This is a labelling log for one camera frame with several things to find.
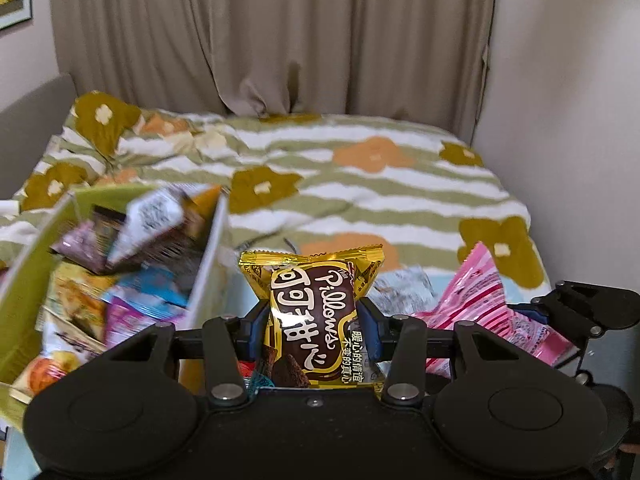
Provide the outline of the silver grey snack bag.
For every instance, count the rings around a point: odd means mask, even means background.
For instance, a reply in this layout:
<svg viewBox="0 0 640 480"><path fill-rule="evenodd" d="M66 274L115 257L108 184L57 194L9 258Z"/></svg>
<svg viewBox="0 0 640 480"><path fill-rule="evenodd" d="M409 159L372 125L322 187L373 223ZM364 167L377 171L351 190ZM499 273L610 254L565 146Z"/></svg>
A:
<svg viewBox="0 0 640 480"><path fill-rule="evenodd" d="M381 273L367 297L387 316L431 312L439 302L431 280L420 266Z"/></svg>

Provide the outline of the pink candy bag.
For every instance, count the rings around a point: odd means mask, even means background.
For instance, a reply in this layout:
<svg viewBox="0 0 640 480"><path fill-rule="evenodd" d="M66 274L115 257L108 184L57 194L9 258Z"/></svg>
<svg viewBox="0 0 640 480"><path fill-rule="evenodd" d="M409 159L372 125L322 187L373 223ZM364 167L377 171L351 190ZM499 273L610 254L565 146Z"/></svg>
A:
<svg viewBox="0 0 640 480"><path fill-rule="evenodd" d="M482 243L463 261L435 309L414 316L432 330L451 330L457 322L474 322L548 365L574 348L553 328L506 305L495 261Z"/></svg>

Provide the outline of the gold Pillows chocolate bag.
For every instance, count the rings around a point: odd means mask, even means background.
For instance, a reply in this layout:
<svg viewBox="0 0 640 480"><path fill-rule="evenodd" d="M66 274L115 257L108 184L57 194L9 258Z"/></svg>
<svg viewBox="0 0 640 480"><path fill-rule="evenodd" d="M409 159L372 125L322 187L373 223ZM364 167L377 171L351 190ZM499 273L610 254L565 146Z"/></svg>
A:
<svg viewBox="0 0 640 480"><path fill-rule="evenodd" d="M309 256L240 255L240 271L269 307L258 365L263 386L382 391L384 378L366 348L357 302L384 260L380 244Z"/></svg>

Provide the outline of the blue white snack bag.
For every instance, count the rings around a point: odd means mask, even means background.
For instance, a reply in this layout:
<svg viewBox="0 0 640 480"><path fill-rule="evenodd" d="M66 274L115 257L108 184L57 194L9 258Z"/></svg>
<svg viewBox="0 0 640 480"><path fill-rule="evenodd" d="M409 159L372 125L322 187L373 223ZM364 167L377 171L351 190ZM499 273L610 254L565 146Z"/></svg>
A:
<svg viewBox="0 0 640 480"><path fill-rule="evenodd" d="M145 266L124 274L101 299L159 321L182 318L189 302L189 296L179 289L175 274L163 266Z"/></svg>

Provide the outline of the purple snack bag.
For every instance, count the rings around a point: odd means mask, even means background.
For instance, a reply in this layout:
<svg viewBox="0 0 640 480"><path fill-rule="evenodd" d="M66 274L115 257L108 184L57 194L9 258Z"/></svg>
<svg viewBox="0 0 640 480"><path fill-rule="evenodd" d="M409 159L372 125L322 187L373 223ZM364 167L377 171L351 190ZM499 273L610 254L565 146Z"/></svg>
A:
<svg viewBox="0 0 640 480"><path fill-rule="evenodd" d="M185 314L185 308L165 301L144 304L112 297L106 312L105 345L111 349L151 325L175 323Z"/></svg>

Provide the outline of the white orange-trim snack bag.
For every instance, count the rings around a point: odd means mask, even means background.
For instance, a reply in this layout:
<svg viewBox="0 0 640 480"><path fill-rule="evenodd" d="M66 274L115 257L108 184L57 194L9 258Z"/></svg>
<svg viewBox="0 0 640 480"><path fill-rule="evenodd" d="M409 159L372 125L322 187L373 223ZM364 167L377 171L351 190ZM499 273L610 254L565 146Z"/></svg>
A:
<svg viewBox="0 0 640 480"><path fill-rule="evenodd" d="M171 184L132 200L107 266L166 263L204 248L220 193L219 186Z"/></svg>

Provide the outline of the yellow snack bag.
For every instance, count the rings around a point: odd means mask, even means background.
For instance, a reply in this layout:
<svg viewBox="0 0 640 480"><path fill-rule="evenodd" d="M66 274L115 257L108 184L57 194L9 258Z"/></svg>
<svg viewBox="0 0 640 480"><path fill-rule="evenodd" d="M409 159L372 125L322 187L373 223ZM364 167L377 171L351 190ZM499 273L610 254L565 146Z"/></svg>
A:
<svg viewBox="0 0 640 480"><path fill-rule="evenodd" d="M62 261L50 275L44 306L103 342L107 302L103 295L118 281L117 275L96 275L78 264Z"/></svg>

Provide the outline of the white blue cracker bag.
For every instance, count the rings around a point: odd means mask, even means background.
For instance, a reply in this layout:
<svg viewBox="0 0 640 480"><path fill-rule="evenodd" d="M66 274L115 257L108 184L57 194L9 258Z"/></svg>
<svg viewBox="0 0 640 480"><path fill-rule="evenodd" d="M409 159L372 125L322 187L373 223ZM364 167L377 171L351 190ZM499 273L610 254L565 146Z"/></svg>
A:
<svg viewBox="0 0 640 480"><path fill-rule="evenodd" d="M40 318L42 348L15 379L10 396L29 404L45 388L99 356L106 347L59 315L44 309Z"/></svg>

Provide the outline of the green cardboard box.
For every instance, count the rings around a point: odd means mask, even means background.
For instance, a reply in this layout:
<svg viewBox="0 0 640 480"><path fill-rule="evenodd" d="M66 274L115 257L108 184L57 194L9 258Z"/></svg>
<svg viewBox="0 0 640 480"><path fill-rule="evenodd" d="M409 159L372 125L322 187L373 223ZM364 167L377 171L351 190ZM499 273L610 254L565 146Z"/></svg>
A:
<svg viewBox="0 0 640 480"><path fill-rule="evenodd" d="M23 429L26 405L12 398L10 387L37 356L41 335L36 321L54 267L49 246L76 219L86 218L93 205L125 211L130 200L152 191L152 185L124 184L76 188L67 192L44 219L34 241L24 247L1 284L1 419L18 431ZM219 245L228 229L228 188L222 188L200 270L178 330L201 327L224 310L224 271Z"/></svg>

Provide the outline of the floral striped blanket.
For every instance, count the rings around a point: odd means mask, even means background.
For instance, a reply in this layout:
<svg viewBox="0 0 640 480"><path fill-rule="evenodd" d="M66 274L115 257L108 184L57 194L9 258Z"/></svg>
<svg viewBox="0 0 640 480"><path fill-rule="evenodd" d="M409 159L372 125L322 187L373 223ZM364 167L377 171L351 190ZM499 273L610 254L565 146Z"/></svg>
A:
<svg viewBox="0 0 640 480"><path fill-rule="evenodd" d="M10 266L63 195L78 186L195 183L229 190L237 250L303 254L380 244L385 269L454 273L478 243L525 295L548 275L526 206L469 145L442 129L387 118L221 117L145 110L91 91L1 216Z"/></svg>

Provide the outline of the white roll on bed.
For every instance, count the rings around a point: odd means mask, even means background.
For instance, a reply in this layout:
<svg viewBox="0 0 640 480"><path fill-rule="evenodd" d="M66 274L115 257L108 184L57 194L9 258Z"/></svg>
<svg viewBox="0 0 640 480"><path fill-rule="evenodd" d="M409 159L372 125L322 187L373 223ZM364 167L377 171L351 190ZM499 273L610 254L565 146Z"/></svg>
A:
<svg viewBox="0 0 640 480"><path fill-rule="evenodd" d="M2 216L16 216L20 213L20 209L18 200L0 200L0 214Z"/></svg>

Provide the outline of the grey bed headboard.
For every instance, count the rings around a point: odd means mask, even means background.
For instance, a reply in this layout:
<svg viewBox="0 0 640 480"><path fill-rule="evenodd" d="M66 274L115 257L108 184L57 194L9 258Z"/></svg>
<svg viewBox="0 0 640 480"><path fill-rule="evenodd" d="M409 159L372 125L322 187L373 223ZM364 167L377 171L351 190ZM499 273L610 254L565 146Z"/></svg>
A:
<svg viewBox="0 0 640 480"><path fill-rule="evenodd" d="M61 74L1 111L0 192L10 198L27 180L77 96L72 76Z"/></svg>

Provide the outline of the beige curtain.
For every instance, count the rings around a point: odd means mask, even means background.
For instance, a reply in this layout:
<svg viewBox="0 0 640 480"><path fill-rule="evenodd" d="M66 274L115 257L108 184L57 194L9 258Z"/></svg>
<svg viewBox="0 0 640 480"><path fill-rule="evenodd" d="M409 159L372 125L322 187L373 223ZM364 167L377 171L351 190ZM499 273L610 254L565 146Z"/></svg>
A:
<svg viewBox="0 0 640 480"><path fill-rule="evenodd" d="M381 116L472 139L495 0L51 0L79 92L238 116Z"/></svg>

